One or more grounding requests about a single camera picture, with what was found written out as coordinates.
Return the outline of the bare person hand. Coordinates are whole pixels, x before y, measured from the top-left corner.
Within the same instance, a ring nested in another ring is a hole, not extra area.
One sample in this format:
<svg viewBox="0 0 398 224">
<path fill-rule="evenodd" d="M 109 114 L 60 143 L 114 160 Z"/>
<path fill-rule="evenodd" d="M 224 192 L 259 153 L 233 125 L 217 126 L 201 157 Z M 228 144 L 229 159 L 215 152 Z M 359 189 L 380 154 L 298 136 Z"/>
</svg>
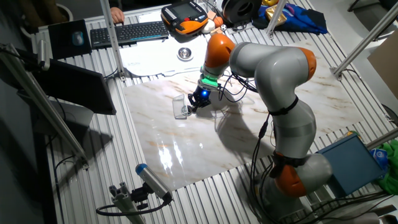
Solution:
<svg viewBox="0 0 398 224">
<path fill-rule="evenodd" d="M 123 24 L 124 23 L 124 13 L 122 12 L 122 10 L 120 10 L 120 8 L 118 7 L 112 7 L 110 9 L 111 11 L 111 17 L 113 19 L 113 23 L 114 24 Z"/>
</svg>

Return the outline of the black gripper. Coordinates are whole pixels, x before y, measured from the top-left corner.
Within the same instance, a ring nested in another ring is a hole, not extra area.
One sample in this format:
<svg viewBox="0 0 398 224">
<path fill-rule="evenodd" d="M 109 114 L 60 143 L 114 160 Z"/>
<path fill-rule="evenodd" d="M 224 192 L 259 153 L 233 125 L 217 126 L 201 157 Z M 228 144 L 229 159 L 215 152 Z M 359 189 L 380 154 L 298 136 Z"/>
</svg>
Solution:
<svg viewBox="0 0 398 224">
<path fill-rule="evenodd" d="M 193 93 L 188 94 L 188 100 L 191 106 L 188 106 L 190 113 L 196 113 L 198 108 L 203 108 L 211 104 L 211 91 L 200 86 Z"/>
</svg>

